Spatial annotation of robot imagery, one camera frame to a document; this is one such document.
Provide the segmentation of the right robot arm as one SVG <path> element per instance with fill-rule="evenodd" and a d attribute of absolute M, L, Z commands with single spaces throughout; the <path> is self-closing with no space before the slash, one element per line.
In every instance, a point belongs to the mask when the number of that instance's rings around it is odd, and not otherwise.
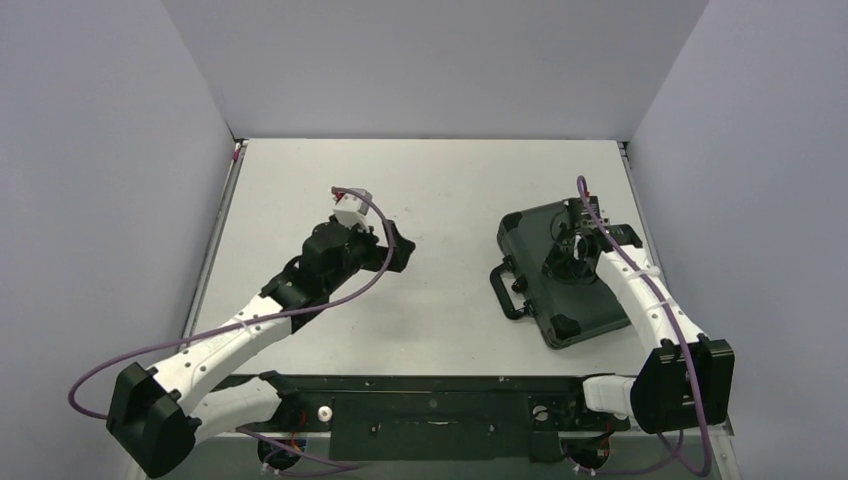
<path fill-rule="evenodd" d="M 626 225 L 555 218 L 541 262 L 539 321 L 563 348 L 629 323 L 645 352 L 635 375 L 596 374 L 564 400 L 566 418 L 588 427 L 603 413 L 650 434 L 707 427 L 728 418 L 735 354 L 673 298 L 642 241 Z"/>

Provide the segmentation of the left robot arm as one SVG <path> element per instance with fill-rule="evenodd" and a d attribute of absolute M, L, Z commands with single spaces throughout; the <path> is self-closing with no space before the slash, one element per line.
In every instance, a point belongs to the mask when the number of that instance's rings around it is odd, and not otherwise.
<path fill-rule="evenodd" d="M 317 225 L 292 258 L 231 319 L 173 356 L 143 367 L 134 362 L 117 376 L 106 427 L 150 478 L 180 465 L 204 440 L 245 424 L 291 427 L 298 402 L 275 373 L 218 386 L 247 360 L 334 307 L 331 295 L 361 270 L 376 276 L 402 272 L 416 249 L 393 221 L 387 245 L 372 228 L 330 218 Z"/>

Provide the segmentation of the black poker set case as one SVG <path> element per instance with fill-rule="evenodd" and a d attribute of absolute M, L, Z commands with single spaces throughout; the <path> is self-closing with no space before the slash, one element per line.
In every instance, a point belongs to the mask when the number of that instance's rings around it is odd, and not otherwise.
<path fill-rule="evenodd" d="M 503 260 L 490 273 L 495 296 L 508 319 L 533 318 L 551 349 L 629 324 L 590 264 L 594 227 L 578 198 L 508 213 L 498 225 Z"/>

